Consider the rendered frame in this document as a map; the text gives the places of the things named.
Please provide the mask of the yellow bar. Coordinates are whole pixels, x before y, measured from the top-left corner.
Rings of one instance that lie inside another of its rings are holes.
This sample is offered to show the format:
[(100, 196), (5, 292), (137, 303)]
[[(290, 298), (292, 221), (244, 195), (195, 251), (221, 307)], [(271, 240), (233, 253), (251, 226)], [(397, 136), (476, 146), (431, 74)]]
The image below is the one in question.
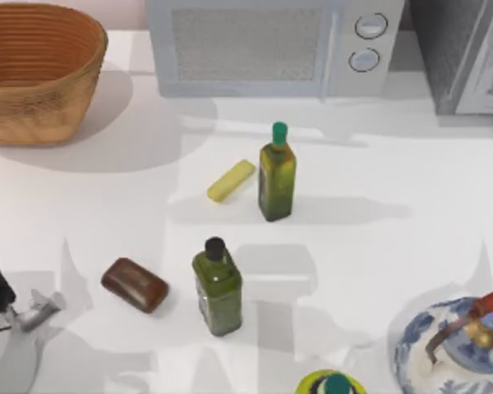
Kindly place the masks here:
[(243, 159), (227, 170), (207, 190), (207, 197), (215, 203), (224, 202), (255, 171), (256, 167)]

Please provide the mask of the green bottle with black cap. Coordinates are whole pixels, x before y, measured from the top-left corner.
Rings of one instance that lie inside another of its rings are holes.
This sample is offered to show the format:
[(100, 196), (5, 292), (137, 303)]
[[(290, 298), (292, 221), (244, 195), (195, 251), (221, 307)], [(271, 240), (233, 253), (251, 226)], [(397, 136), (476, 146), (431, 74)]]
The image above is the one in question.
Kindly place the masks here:
[(223, 337), (242, 325), (242, 275), (224, 240), (210, 237), (192, 260), (198, 305), (207, 328)]

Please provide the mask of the brown bread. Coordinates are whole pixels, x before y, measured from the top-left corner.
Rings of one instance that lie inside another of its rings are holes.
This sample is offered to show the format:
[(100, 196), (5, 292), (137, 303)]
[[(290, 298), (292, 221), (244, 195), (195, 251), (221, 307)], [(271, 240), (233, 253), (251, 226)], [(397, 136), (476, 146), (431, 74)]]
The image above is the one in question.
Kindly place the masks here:
[(152, 314), (169, 293), (165, 280), (129, 258), (117, 259), (104, 272), (100, 283), (145, 314)]

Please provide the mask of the pale microwave oven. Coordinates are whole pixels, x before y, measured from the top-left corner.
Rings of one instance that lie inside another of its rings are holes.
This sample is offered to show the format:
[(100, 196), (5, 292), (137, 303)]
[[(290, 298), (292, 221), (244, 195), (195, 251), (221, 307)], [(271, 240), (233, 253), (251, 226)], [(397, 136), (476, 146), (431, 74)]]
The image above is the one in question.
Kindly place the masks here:
[[(405, 0), (146, 0), (160, 93), (196, 97), (372, 97), (389, 70)], [(376, 39), (355, 32), (381, 13)], [(358, 73), (350, 55), (380, 54)]]

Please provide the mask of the round microwave knob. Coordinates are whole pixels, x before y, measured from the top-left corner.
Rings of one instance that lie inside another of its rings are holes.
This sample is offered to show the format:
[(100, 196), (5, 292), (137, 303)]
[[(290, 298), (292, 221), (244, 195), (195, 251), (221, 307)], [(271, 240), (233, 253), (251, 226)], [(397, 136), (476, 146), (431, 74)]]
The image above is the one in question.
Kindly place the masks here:
[(376, 39), (388, 28), (388, 20), (381, 13), (360, 16), (355, 23), (355, 32), (362, 39)]
[(365, 48), (352, 53), (348, 59), (348, 65), (358, 73), (366, 73), (374, 70), (380, 64), (380, 54), (373, 48)]

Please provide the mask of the brown woven basket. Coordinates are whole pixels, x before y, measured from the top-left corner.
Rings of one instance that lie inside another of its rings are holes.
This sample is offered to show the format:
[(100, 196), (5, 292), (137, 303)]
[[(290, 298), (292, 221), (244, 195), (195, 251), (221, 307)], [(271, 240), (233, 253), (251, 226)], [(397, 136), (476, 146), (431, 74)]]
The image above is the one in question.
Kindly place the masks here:
[(0, 145), (69, 140), (90, 107), (106, 29), (70, 7), (0, 2)]

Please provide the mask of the blue and white teapot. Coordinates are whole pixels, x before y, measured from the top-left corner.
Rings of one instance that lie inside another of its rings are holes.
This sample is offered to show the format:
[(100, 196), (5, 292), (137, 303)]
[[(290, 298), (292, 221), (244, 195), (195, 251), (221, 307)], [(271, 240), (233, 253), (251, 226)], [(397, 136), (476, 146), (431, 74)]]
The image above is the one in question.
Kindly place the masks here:
[(433, 304), (394, 351), (403, 394), (493, 394), (493, 292)]

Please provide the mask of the grey cabinet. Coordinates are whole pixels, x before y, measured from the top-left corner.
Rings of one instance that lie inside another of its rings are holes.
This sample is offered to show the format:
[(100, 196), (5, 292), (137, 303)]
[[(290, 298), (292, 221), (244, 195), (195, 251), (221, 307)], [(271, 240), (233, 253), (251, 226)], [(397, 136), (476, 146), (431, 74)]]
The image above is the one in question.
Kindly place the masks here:
[(493, 114), (493, 0), (409, 0), (439, 115)]

